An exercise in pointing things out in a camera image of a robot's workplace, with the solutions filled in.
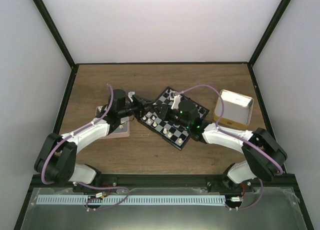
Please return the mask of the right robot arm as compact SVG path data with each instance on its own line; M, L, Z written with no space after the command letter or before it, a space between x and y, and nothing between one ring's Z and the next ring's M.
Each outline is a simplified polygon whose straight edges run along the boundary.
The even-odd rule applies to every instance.
M244 181L258 178L269 182L284 172L282 166L288 155L263 128L249 131L222 127L202 119L191 100L182 100L177 108L161 104L155 107L155 112L160 119L185 128L194 141L220 145L243 154L244 161L231 164L223 173L222 185L229 192Z

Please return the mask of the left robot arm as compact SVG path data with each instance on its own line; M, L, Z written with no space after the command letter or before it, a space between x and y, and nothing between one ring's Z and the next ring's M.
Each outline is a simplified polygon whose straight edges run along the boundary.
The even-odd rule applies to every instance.
M95 168L77 164L77 154L96 140L112 134L123 118L142 118L153 103L134 92L111 89L107 104L89 123L69 133L51 133L46 137L34 164L42 183L64 185L76 182L84 184L91 192L97 192L102 186L102 179L97 176Z

